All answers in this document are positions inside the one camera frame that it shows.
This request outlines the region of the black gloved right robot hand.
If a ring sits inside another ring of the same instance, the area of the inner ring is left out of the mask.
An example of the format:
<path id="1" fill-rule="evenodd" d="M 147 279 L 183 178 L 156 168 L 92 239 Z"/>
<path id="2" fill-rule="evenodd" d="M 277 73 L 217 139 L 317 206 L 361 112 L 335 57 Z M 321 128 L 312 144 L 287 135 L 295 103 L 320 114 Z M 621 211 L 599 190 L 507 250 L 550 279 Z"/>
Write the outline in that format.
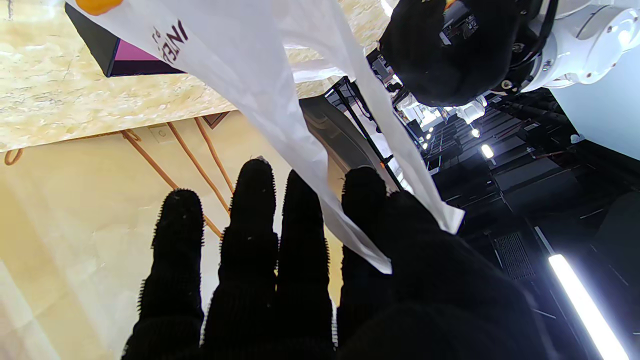
<path id="1" fill-rule="evenodd" d="M 464 240 L 441 230 L 375 169 L 346 174 L 345 214 L 390 257 L 379 272 L 343 250 L 340 304 L 317 194 L 292 170 L 282 233 L 274 173 L 245 162 L 221 241 L 219 284 L 202 310 L 204 215 L 194 191 L 164 200 L 124 360 L 555 360 L 534 303 Z"/>

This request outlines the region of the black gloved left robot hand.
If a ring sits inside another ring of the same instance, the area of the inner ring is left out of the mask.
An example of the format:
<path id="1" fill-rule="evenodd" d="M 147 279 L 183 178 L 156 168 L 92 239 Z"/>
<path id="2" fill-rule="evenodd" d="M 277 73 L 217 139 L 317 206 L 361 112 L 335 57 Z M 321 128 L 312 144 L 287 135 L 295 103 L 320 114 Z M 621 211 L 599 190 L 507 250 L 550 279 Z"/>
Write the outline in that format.
<path id="1" fill-rule="evenodd" d="M 466 105 L 501 84 L 521 22 L 514 0 L 465 0 L 477 29 L 445 44 L 445 0 L 400 0 L 379 39 L 379 50 L 419 103 Z"/>

